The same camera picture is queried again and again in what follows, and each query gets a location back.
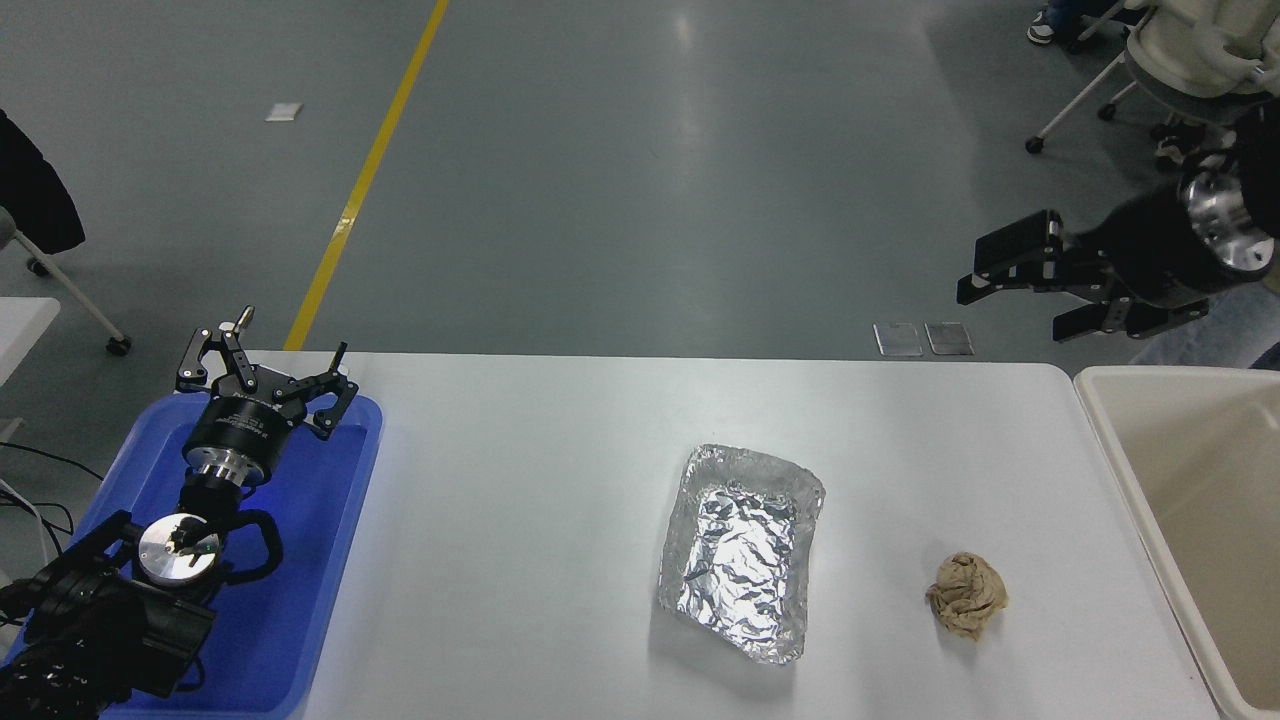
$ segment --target cable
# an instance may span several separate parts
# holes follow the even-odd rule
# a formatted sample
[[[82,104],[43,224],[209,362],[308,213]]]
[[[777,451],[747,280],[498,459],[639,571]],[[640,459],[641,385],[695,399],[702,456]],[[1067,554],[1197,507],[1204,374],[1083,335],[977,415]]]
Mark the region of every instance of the cable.
[[[68,511],[67,507],[64,507],[63,505],[59,505],[56,502],[32,502],[31,505],[33,505],[36,507],[56,506],[56,507],[61,509],[63,512],[67,514],[67,519],[70,520],[70,511]],[[3,489],[0,489],[0,507],[18,507],[19,510],[24,511],[27,515],[32,515],[33,518],[36,516],[36,515],[32,514],[31,507],[27,507],[27,505],[24,505],[18,498],[15,498],[13,495],[10,495],[10,493],[8,493],[6,491],[3,491]],[[70,534],[73,534],[76,532],[74,530],[76,525],[72,524],[70,528],[63,528],[63,527],[55,525],[54,523],[49,521],[47,518],[37,518],[37,519],[40,520],[40,524],[44,525],[45,532],[49,533],[49,539],[54,541],[54,550],[56,550],[58,555],[60,556],[63,553],[63,543],[58,541],[58,536],[54,534],[54,530],[58,530],[59,533],[65,533],[65,534],[70,536]]]
[[[47,527],[58,530],[59,533],[63,533],[64,536],[73,536],[73,534],[76,534],[76,521],[72,520],[72,511],[68,510],[65,505],[61,505],[60,502],[32,502],[32,505],[35,505],[36,507],[56,507],[56,509],[61,510],[63,515],[67,516],[67,527],[65,528],[61,527],[61,525],[54,524],[54,521],[50,520],[49,518],[45,518],[45,525],[47,525]],[[5,492],[3,489],[0,489],[0,507],[18,507],[18,509],[22,509],[23,511],[26,511],[28,515],[31,514],[31,511],[27,510],[26,505],[18,502],[17,500],[13,498],[13,496],[10,496],[8,492]]]
[[[13,486],[4,482],[3,479],[0,479],[0,488],[9,491],[9,495],[12,495],[14,500],[26,505],[27,509],[31,510],[31,514],[36,516],[36,528],[37,528],[36,537],[40,538],[40,555],[44,556],[45,565],[49,565],[49,543],[45,542],[45,533],[49,532],[50,537],[52,537],[52,532],[50,532],[49,528],[45,527],[45,518],[44,515],[40,514],[40,509],[37,509],[31,502],[27,502],[27,498],[18,495],[18,491],[13,489]],[[55,546],[58,544],[56,539],[54,541],[54,544]]]
[[[15,442],[0,442],[0,447],[10,447],[13,450],[20,450],[23,452],[32,452],[32,454],[40,455],[42,457],[49,457],[50,460],[58,460],[59,462],[67,462],[68,465],[74,465],[74,466],[79,468],[81,470],[84,470],[86,473],[88,473],[90,475],[93,475],[99,480],[102,479],[102,475],[95,473],[88,466],[82,465],[82,464],[79,464],[79,462],[77,462],[74,460],[69,460],[67,457],[63,457],[61,455],[54,455],[52,452],[45,452],[44,450],[38,450],[38,448],[35,448],[35,447],[28,447],[26,445],[18,445]]]

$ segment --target chair wheel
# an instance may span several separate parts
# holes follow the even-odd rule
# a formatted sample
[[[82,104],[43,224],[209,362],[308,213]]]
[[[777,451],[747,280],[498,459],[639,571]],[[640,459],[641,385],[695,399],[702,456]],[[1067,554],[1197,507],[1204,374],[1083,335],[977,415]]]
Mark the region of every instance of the chair wheel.
[[[28,258],[27,259],[27,269],[31,270],[31,273],[33,275],[36,275],[37,278],[47,278],[49,277],[49,268],[41,265],[40,260],[36,260],[35,258]]]
[[[106,341],[106,351],[119,357],[128,355],[131,347],[133,347],[133,340],[129,336],[124,336],[124,340],[115,340],[113,337]]]

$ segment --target crumpled paper ball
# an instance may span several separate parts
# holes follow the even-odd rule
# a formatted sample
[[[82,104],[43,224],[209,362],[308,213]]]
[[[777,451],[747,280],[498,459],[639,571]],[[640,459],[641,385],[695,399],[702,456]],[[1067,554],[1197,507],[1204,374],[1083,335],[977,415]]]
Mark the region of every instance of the crumpled paper ball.
[[[1009,605],[1000,573],[972,552],[957,552],[938,568],[925,597],[942,626],[977,641],[987,623]]]

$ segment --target crumpled aluminum foil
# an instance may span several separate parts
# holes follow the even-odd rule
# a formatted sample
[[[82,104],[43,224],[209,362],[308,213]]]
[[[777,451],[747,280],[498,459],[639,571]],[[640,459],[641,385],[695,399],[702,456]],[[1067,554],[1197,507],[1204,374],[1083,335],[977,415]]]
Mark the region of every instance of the crumpled aluminum foil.
[[[804,652],[809,546],[827,491],[772,455],[703,445],[667,525],[658,602],[758,662]]]

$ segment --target blue tray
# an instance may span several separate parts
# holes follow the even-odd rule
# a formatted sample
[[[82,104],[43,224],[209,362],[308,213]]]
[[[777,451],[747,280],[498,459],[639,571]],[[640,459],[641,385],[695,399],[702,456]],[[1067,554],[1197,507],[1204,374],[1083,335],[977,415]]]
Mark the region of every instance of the blue tray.
[[[182,445],[207,400],[173,395],[142,413],[76,539],[115,510],[133,512],[143,527],[173,512],[187,468]],[[378,404],[357,396],[328,442],[301,428],[289,437],[271,482],[242,505],[275,518],[284,562],[266,579],[223,588],[215,598],[218,620],[200,652],[204,687],[166,700],[134,692],[104,717],[283,720],[293,712],[320,661],[381,427]],[[246,569],[260,565],[266,551],[247,529],[230,536],[225,556]],[[188,680],[193,678],[189,673]]]

